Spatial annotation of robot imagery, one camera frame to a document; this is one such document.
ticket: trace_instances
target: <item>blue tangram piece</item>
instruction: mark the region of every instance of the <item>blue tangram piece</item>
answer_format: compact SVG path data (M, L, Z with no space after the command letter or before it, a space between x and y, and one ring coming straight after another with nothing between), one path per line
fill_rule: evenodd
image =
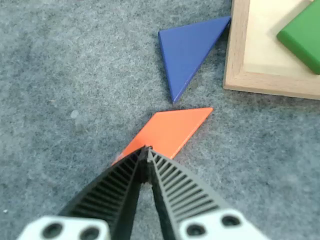
M161 30L158 33L172 102L191 79L230 22L230 16Z

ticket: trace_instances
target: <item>green tangram piece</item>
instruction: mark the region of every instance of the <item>green tangram piece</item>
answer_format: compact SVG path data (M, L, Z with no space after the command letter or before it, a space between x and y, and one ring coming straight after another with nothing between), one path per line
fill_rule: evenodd
M320 0L312 2L277 34L277 38L320 75Z

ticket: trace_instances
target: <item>wooden tray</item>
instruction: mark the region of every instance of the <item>wooden tray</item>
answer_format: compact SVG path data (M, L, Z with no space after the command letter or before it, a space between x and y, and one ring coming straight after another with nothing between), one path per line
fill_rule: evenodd
M223 87L320 100L314 74L276 38L310 0L233 0Z

